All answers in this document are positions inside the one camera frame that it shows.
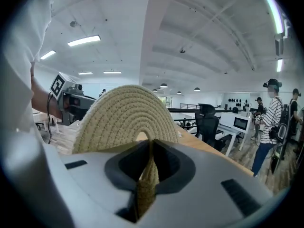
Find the human arm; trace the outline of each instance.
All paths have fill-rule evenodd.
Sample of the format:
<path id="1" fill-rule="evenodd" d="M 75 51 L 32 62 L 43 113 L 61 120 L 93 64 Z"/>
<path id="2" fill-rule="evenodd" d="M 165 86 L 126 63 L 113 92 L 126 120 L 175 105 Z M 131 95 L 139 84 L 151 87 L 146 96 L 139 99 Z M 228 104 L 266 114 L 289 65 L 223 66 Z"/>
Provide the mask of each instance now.
<path id="1" fill-rule="evenodd" d="M 298 111 L 298 103 L 296 101 L 293 101 L 290 105 L 290 111 L 292 112 L 292 115 L 294 119 L 300 123 L 303 124 L 303 121 L 299 118 L 297 111 Z"/>
<path id="2" fill-rule="evenodd" d="M 34 65 L 35 63 L 31 63 L 32 67 L 30 69 L 30 78 L 32 84 L 32 91 L 34 92 L 34 96 L 32 98 L 32 107 L 40 112 L 47 113 L 47 102 L 48 102 L 48 92 L 46 92 L 38 83 L 34 74 Z M 49 114 L 55 116 L 58 119 L 61 119 L 61 111 L 57 105 L 57 101 L 54 97 L 51 98 L 49 103 Z"/>
<path id="3" fill-rule="evenodd" d="M 301 125 L 303 124 L 303 121 L 299 118 L 297 111 L 294 111 L 294 119 Z"/>

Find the black slot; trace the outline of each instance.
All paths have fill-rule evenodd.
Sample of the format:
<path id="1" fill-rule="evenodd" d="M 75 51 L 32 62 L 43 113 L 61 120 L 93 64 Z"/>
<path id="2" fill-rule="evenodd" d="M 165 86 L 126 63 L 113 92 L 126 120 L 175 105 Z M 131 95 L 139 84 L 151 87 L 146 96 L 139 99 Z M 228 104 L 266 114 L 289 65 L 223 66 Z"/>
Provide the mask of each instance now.
<path id="1" fill-rule="evenodd" d="M 221 182 L 235 205 L 246 217 L 257 211 L 261 205 L 234 179 Z"/>
<path id="2" fill-rule="evenodd" d="M 75 162 L 65 164 L 65 166 L 69 170 L 69 169 L 73 169 L 73 168 L 76 168 L 76 167 L 79 167 L 79 166 L 82 166 L 85 164 L 87 164 L 87 162 L 84 160 L 81 160 L 81 161 L 75 161 Z"/>
<path id="3" fill-rule="evenodd" d="M 134 143 L 134 147 L 110 158 L 104 171 L 118 189 L 136 191 L 136 183 L 150 157 L 149 141 Z"/>
<path id="4" fill-rule="evenodd" d="M 174 143 L 154 140 L 153 156 L 160 183 L 155 194 L 176 193 L 182 190 L 194 177 L 196 167 L 191 158 L 176 150 Z"/>

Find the railing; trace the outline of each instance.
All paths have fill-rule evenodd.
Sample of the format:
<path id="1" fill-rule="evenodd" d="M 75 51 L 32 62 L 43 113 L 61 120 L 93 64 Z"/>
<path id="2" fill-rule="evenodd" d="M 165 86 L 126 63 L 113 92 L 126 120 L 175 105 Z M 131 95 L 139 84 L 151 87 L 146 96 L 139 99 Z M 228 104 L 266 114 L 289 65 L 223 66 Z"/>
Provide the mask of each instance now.
<path id="1" fill-rule="evenodd" d="M 199 110 L 200 109 L 200 106 L 198 104 L 184 104 L 184 103 L 181 103 L 180 104 L 180 108 L 181 109 L 194 109 L 194 110 Z"/>

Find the black cable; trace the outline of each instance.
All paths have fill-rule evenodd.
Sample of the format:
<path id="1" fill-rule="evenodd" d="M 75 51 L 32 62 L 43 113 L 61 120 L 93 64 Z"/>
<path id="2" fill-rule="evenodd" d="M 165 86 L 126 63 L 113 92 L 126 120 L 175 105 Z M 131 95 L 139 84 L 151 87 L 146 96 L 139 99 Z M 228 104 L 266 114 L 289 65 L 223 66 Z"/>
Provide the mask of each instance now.
<path id="1" fill-rule="evenodd" d="M 49 103 L 50 103 L 50 101 L 51 101 L 51 99 L 52 99 L 52 97 L 53 97 L 53 95 L 52 95 L 52 93 L 50 92 L 49 94 L 48 94 L 48 96 L 47 96 L 47 129 L 48 129 L 48 133 L 49 133 L 49 141 L 48 141 L 48 144 L 50 144 L 51 143 L 51 138 L 52 138 L 52 132 L 51 132 L 51 128 L 49 127 L 49 122 L 50 122 L 50 116 L 49 116 Z"/>

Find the blue jeans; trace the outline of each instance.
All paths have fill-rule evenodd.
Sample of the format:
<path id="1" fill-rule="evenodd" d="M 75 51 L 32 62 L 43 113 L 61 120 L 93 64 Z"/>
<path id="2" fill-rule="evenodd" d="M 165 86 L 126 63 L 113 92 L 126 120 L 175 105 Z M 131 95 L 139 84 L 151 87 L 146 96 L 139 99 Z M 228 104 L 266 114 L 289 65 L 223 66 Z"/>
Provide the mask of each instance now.
<path id="1" fill-rule="evenodd" d="M 251 168 L 251 171 L 253 172 L 254 177 L 260 171 L 262 164 L 264 162 L 264 159 L 266 158 L 269 150 L 271 150 L 273 147 L 274 147 L 274 144 L 272 144 L 272 143 L 260 143 L 260 146 L 258 147 L 258 149 L 256 151 L 255 160 L 253 161 L 253 165 Z"/>

